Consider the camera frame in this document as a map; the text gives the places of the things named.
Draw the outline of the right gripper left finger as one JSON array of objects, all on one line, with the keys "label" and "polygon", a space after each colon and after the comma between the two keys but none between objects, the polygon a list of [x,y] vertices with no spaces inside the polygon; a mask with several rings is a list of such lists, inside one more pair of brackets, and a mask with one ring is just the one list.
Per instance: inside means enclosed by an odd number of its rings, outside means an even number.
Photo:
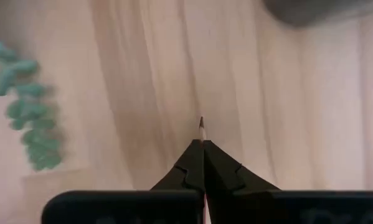
[{"label": "right gripper left finger", "polygon": [[41,224],[204,224],[204,152],[193,140],[149,190],[71,190],[50,199]]}]

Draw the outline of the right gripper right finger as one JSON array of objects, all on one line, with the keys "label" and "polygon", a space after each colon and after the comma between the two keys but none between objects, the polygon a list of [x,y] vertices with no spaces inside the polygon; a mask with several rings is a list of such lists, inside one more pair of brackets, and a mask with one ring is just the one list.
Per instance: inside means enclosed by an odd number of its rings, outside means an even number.
[{"label": "right gripper right finger", "polygon": [[373,224],[373,191],[282,190],[204,141],[212,224]]}]

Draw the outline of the grey translucent plastic bin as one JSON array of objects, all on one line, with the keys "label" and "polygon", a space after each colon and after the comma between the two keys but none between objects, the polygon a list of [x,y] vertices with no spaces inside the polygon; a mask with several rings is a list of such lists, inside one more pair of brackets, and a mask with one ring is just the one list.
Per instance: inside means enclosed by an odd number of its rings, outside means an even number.
[{"label": "grey translucent plastic bin", "polygon": [[261,0],[265,9],[290,27],[308,27],[373,13],[373,0]]}]

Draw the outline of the potted succulent plant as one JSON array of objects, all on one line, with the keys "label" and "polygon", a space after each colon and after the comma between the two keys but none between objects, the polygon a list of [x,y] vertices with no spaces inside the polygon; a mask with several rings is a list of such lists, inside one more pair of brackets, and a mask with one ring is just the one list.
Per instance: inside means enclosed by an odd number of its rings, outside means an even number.
[{"label": "potted succulent plant", "polygon": [[62,162],[60,140],[54,136],[56,120],[52,108],[43,98],[48,88],[37,82],[39,69],[36,60],[20,59],[15,51],[0,42],[0,96],[13,91],[17,98],[6,108],[10,127],[20,131],[27,160],[34,171],[54,169]]}]

